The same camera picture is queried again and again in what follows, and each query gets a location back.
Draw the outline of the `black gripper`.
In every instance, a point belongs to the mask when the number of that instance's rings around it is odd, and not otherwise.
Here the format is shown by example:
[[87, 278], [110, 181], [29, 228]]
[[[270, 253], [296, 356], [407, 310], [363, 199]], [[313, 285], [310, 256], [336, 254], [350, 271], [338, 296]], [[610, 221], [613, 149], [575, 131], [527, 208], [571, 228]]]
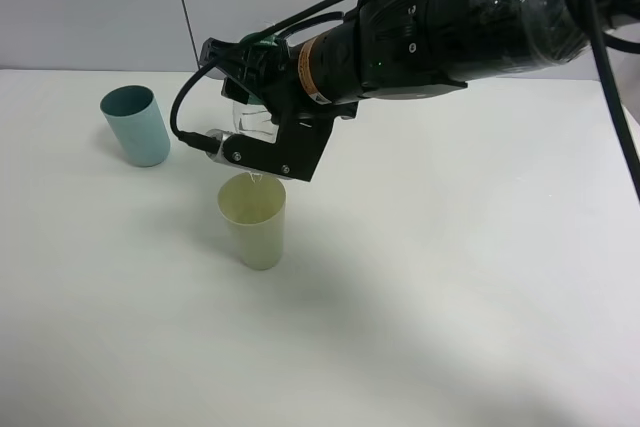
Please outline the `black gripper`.
[[[239, 43], [246, 39], [256, 42], [255, 36], [245, 36]], [[272, 122], [284, 122], [286, 119], [298, 121], [310, 121], [310, 102], [302, 92], [298, 78], [297, 61], [299, 46], [291, 46], [288, 36], [276, 36], [278, 50], [272, 50], [266, 54], [256, 65], [259, 75], [255, 77], [254, 84], [245, 83], [247, 90], [254, 90], [258, 97], [272, 115]], [[236, 47], [235, 42], [226, 42], [213, 37], [208, 38], [202, 45], [198, 66], [204, 67], [214, 59], [218, 60], [215, 69], [237, 70], [245, 67], [242, 52], [225, 54]], [[223, 81], [221, 95], [239, 103], [248, 103], [250, 93], [234, 79], [226, 77]]]

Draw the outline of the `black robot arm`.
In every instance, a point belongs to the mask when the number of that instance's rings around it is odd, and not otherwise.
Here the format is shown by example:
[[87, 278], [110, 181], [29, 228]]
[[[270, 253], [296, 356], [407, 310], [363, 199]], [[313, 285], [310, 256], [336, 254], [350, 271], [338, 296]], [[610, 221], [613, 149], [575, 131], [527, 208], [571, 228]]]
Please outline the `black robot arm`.
[[637, 52], [612, 30], [639, 18], [639, 0], [326, 0], [237, 43], [207, 40], [202, 71], [224, 74], [224, 93], [255, 100], [276, 124], [352, 117], [369, 98], [418, 99], [470, 81], [561, 65], [589, 31]]

